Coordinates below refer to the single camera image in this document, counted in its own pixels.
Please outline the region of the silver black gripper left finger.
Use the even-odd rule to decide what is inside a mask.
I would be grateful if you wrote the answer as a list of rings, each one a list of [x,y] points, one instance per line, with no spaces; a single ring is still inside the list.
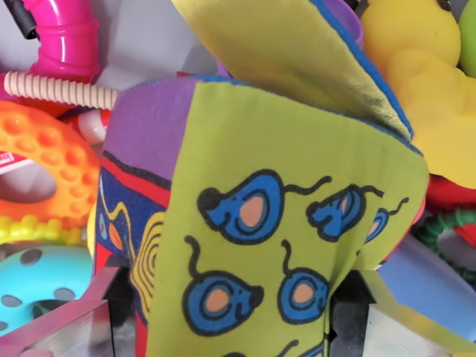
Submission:
[[[2,356],[145,356],[127,267],[104,267],[79,300],[1,337]]]

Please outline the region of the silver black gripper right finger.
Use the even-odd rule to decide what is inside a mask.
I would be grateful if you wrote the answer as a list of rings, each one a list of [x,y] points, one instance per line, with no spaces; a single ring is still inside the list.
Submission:
[[[331,298],[330,356],[474,356],[475,343],[397,303],[376,271],[351,271]]]

